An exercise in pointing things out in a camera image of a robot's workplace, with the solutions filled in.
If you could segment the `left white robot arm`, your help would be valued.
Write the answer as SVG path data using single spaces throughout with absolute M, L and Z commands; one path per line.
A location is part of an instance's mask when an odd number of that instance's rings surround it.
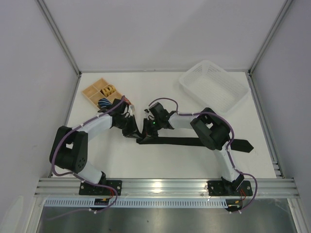
M 133 109 L 125 96 L 115 99 L 76 127 L 58 128 L 50 153 L 52 173 L 57 177 L 73 175 L 96 186 L 106 185 L 106 174 L 88 161 L 88 143 L 113 127 L 120 129 L 124 137 L 141 138 Z

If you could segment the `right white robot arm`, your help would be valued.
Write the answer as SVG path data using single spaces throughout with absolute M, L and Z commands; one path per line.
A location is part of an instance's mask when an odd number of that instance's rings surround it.
M 224 189 L 229 193 L 237 191 L 244 180 L 244 175 L 237 171 L 230 155 L 230 144 L 234 133 L 228 122 L 217 115 L 212 109 L 205 108 L 202 112 L 181 114 L 177 111 L 168 112 L 159 102 L 147 110 L 150 115 L 143 121 L 141 145 L 166 144 L 181 146 L 203 146 L 212 151 L 222 169 L 221 179 Z M 159 137 L 161 129 L 191 129 L 197 137 Z

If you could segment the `black necktie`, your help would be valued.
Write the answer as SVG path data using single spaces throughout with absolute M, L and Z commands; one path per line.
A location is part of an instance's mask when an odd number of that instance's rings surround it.
M 204 147 L 199 138 L 193 137 L 146 137 L 144 139 L 137 139 L 136 142 L 140 145 L 179 145 L 179 146 L 198 146 Z M 231 144 L 231 149 L 250 153 L 254 147 L 244 139 L 234 139 Z

